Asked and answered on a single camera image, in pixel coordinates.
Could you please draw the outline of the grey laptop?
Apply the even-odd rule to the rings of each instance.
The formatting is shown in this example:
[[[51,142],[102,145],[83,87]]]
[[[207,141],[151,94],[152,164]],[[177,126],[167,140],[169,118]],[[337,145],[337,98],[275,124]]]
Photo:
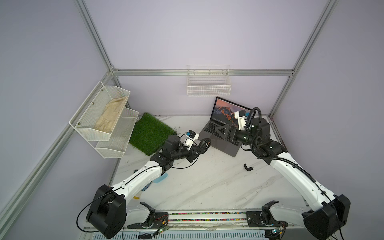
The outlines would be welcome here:
[[[235,112],[249,113],[250,108],[237,103],[216,97],[210,120],[199,133],[199,140],[211,139],[211,147],[235,157],[240,149],[240,144],[226,136],[230,127],[238,128]]]

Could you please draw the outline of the black mouse battery cover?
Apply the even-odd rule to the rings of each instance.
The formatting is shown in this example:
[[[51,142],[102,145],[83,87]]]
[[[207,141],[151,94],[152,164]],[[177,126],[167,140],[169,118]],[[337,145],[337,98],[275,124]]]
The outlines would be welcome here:
[[[245,168],[245,170],[248,171],[248,172],[254,170],[253,167],[248,167],[247,164],[244,164],[244,168]]]

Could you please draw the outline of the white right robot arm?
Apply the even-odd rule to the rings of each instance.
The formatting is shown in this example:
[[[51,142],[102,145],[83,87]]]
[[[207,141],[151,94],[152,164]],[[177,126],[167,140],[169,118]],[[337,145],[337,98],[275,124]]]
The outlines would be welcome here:
[[[249,146],[259,160],[277,170],[301,194],[307,206],[303,209],[287,207],[279,201],[262,206],[261,222],[272,226],[286,222],[306,228],[316,239],[327,240],[346,224],[351,202],[345,195],[335,195],[312,177],[279,142],[272,140],[270,124],[258,107],[232,111],[215,107],[212,120],[219,122],[216,132],[223,140]]]

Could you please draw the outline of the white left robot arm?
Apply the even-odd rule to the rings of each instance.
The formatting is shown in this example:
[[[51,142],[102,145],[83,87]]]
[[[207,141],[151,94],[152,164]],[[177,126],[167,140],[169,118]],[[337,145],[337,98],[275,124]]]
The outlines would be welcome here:
[[[155,209],[145,202],[136,206],[128,206],[128,203],[148,184],[171,169],[175,160],[187,159],[192,163],[209,149],[211,142],[211,139],[205,138],[197,145],[190,137],[181,142],[179,136],[169,136],[137,172],[111,187],[102,185],[97,189],[94,199],[85,207],[88,210],[86,220],[95,227],[95,232],[100,232],[107,239],[131,225],[151,227],[156,221]]]

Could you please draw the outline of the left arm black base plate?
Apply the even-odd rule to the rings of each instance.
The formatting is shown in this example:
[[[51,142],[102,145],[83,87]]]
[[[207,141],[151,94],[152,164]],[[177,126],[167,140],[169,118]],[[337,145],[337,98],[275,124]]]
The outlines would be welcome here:
[[[159,229],[168,223],[169,213],[159,212],[150,214],[149,218],[142,224],[132,224],[126,226],[127,229]]]

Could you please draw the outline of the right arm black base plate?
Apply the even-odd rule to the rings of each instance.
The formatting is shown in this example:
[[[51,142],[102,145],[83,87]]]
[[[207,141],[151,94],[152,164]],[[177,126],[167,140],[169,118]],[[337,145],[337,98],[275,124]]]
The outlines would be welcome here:
[[[287,226],[287,222],[276,221],[272,216],[264,214],[262,211],[247,211],[246,220],[250,228]]]

